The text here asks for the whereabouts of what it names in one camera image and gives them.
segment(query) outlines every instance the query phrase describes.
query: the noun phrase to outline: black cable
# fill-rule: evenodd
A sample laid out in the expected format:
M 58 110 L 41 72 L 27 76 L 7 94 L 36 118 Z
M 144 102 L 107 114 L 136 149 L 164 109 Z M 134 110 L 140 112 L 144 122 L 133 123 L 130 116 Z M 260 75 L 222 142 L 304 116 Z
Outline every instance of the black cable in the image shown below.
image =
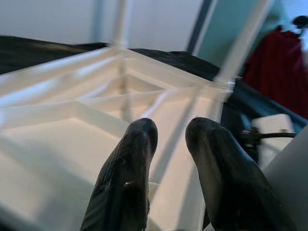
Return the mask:
M 260 134 L 261 139 L 277 138 L 277 137 L 293 138 L 295 136 L 296 136 L 295 133 L 288 133 L 288 132 L 276 132 L 276 133 Z

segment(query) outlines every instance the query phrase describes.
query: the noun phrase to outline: white wall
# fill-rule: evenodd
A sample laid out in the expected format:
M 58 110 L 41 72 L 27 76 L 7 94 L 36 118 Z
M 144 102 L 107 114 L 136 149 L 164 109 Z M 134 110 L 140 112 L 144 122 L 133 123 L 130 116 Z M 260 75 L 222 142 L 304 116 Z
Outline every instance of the white wall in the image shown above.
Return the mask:
M 0 34 L 61 43 L 96 42 L 97 38 L 110 42 L 118 3 L 118 0 L 1 0 Z M 130 47 L 185 50 L 201 4 L 202 0 L 134 0 Z M 101 16 L 97 16 L 97 7 L 102 8 Z
M 135 0 L 130 46 L 185 50 L 202 0 Z
M 91 42 L 95 0 L 1 0 L 0 34 Z

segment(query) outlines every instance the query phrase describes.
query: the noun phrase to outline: red garment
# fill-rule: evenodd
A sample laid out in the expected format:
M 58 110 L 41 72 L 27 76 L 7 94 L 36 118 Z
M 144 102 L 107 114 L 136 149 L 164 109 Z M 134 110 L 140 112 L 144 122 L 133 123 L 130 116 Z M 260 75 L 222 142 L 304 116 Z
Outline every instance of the red garment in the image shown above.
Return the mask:
M 299 35 L 280 30 L 267 35 L 247 62 L 244 81 L 308 118 L 308 71 Z

